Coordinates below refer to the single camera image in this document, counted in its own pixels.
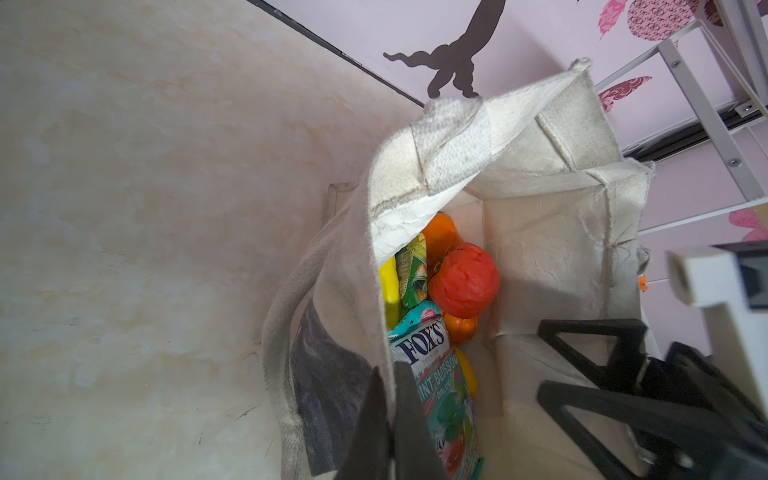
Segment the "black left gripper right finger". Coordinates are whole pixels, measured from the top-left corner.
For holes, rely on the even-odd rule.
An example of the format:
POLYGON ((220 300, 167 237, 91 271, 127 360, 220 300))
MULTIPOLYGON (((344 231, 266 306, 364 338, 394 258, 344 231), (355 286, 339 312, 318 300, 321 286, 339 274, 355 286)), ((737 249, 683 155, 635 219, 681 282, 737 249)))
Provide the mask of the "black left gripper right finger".
POLYGON ((394 364, 395 416, 393 423, 394 478, 397 480, 447 479, 436 452, 412 370, 405 362, 394 364))

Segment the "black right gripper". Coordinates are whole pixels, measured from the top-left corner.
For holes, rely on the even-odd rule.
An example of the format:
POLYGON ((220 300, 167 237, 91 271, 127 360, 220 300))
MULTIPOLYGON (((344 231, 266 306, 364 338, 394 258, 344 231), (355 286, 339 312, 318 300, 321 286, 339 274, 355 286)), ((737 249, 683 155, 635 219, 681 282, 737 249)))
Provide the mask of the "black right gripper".
POLYGON ((648 361, 637 390, 645 399, 621 394, 644 366, 646 331, 637 319, 541 321, 538 337, 602 390, 545 381, 538 403, 606 479, 637 476, 571 407, 636 430, 646 479, 765 479, 766 416, 695 348, 674 343, 648 361))

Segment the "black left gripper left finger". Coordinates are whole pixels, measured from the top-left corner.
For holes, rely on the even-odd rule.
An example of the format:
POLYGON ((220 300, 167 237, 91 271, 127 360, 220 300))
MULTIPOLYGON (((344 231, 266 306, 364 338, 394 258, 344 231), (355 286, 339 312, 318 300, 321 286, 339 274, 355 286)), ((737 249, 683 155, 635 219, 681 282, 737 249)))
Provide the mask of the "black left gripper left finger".
POLYGON ((391 441, 384 383, 374 368, 348 452, 335 480, 390 478, 391 441))

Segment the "yellow orange apple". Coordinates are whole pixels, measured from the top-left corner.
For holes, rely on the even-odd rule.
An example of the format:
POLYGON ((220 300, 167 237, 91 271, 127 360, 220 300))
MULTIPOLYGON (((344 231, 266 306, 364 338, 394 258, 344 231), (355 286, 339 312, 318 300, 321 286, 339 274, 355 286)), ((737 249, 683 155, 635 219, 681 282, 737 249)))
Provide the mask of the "yellow orange apple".
POLYGON ((471 364, 469 357, 460 348, 455 347, 454 351, 456 353, 457 359, 462 369, 462 375, 467 387, 467 391, 470 397, 472 398, 472 400, 475 400, 477 398, 477 394, 479 390, 479 383, 478 383, 475 370, 471 364))

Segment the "teal striped candy bag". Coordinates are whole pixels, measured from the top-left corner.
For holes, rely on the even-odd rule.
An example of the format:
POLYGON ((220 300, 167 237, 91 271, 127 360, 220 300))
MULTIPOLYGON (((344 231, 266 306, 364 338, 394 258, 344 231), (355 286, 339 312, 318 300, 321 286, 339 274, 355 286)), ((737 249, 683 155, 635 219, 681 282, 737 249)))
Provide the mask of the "teal striped candy bag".
POLYGON ((476 479, 483 458, 476 416, 456 349, 440 307, 426 300, 389 333, 393 360, 413 374, 433 449, 447 477, 476 479))

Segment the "orange tangerine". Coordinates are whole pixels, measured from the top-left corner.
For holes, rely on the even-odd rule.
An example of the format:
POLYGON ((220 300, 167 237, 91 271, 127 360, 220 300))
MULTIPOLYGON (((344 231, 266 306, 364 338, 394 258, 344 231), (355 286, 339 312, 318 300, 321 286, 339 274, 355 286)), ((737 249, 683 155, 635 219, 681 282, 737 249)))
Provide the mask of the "orange tangerine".
POLYGON ((471 340, 479 325, 479 317, 459 318, 450 314, 443 317, 450 342, 453 346, 461 345, 471 340))
POLYGON ((443 259, 463 243, 453 219, 438 212, 422 231, 426 240, 427 269, 433 274, 443 259))

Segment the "yellow banana bunch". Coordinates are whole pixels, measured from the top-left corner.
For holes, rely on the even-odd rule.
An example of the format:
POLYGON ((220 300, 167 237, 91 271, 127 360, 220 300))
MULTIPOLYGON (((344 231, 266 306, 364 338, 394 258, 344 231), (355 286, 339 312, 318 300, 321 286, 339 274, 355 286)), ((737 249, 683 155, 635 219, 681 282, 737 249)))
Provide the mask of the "yellow banana bunch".
POLYGON ((401 320, 402 304, 399 291, 399 277, 396 259, 391 257, 379 271, 382 297, 385 305, 385 319, 388 330, 394 330, 401 320))

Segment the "red tomato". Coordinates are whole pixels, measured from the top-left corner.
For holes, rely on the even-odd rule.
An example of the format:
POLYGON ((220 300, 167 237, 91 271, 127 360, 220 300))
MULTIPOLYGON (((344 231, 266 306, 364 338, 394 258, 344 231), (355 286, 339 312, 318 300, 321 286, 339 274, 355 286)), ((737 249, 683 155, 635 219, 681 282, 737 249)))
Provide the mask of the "red tomato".
POLYGON ((444 258, 428 283, 428 293, 445 314, 468 319, 486 310, 500 287, 492 257, 475 244, 463 243, 444 258))

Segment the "green candy bag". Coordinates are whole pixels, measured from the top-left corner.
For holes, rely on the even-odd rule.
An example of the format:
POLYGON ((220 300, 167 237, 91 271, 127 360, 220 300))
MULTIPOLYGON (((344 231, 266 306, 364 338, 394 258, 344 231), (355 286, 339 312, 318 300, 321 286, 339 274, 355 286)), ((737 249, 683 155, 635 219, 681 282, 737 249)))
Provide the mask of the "green candy bag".
POLYGON ((415 308, 428 297, 427 244, 419 233, 395 255, 400 302, 405 311, 415 308))

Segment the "cream canvas grocery bag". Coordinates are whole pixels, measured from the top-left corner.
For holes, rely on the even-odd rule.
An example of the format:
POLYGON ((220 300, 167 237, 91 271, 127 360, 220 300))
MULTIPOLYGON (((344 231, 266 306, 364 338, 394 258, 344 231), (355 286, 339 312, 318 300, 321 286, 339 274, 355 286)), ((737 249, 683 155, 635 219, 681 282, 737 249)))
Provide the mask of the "cream canvas grocery bag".
POLYGON ((351 198, 276 295, 263 368, 285 479, 335 479, 374 368, 394 478, 396 383, 379 268, 462 195, 501 275, 486 344, 471 352, 484 479, 595 479, 538 405, 546 380, 585 385, 536 332, 544 319, 636 319, 638 227, 652 168, 622 155, 578 59, 491 99, 442 99, 384 142, 351 198))

